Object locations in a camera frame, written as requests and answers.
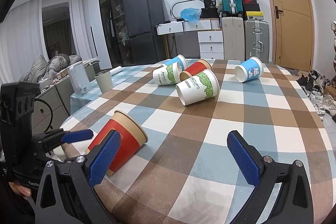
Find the dark gray refrigerator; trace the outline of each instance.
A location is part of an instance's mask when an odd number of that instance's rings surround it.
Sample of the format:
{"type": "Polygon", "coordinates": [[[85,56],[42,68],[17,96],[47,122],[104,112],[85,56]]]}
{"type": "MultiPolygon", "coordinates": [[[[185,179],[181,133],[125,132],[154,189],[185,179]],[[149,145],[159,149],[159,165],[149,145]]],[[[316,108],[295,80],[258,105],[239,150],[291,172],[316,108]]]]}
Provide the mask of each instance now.
{"type": "Polygon", "coordinates": [[[163,36],[156,26],[165,21],[162,0],[123,0],[134,63],[155,64],[166,59],[163,36]]]}

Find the wooden door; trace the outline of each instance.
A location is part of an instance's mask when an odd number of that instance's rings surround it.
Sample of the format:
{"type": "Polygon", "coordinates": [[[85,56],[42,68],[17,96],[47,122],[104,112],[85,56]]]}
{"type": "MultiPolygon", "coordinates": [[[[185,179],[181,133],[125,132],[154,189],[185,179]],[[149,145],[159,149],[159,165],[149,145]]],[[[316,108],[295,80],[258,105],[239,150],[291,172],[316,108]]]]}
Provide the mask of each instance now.
{"type": "Polygon", "coordinates": [[[273,59],[286,68],[309,71],[313,52],[310,0],[270,0],[273,6],[273,59]]]}

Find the blue textured pad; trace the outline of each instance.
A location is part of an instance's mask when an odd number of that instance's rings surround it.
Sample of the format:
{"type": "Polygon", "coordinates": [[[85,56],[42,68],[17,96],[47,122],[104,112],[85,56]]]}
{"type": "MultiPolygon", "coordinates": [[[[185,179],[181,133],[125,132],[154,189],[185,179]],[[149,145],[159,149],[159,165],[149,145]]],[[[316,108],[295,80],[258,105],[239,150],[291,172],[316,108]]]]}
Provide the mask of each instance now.
{"type": "Polygon", "coordinates": [[[80,130],[70,133],[65,133],[62,137],[62,142],[64,143],[74,143],[92,139],[93,132],[90,129],[80,130]]]}
{"type": "Polygon", "coordinates": [[[247,183],[257,187],[260,182],[259,168],[251,155],[232,132],[227,136],[227,147],[238,164],[247,183]]]}
{"type": "Polygon", "coordinates": [[[92,188],[102,182],[112,160],[120,148],[120,144],[120,133],[114,131],[90,166],[88,182],[92,188]]]}

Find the blue paper cup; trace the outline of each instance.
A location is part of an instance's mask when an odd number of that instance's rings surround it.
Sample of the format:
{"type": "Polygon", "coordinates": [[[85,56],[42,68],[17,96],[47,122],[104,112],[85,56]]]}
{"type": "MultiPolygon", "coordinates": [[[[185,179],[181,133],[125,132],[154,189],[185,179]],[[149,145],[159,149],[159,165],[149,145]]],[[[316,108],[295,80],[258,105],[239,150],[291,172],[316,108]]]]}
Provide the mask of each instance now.
{"type": "Polygon", "coordinates": [[[235,76],[241,83],[259,78],[263,73],[263,63],[257,57],[251,57],[249,60],[235,67],[235,76]]]}
{"type": "Polygon", "coordinates": [[[165,62],[164,64],[166,66],[170,65],[170,64],[173,64],[173,63],[176,63],[176,62],[179,62],[180,63],[180,66],[182,67],[182,71],[184,71],[186,68],[188,68],[188,62],[187,60],[184,58],[183,55],[179,54],[178,56],[174,57],[173,59],[171,60],[168,60],[167,62],[165,62]]]}

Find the green leaf pattern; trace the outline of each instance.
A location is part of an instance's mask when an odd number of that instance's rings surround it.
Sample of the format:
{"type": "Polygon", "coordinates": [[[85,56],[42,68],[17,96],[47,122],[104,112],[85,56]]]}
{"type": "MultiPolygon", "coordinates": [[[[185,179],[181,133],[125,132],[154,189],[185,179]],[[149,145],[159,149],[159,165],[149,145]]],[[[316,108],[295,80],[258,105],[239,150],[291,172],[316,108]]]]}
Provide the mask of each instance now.
{"type": "Polygon", "coordinates": [[[176,84],[174,73],[173,73],[173,64],[167,66],[168,79],[171,81],[171,84],[176,84]]]}
{"type": "Polygon", "coordinates": [[[205,99],[213,97],[213,86],[211,84],[209,77],[204,72],[200,72],[196,76],[198,76],[200,82],[206,86],[206,89],[204,90],[206,94],[205,99]]]}

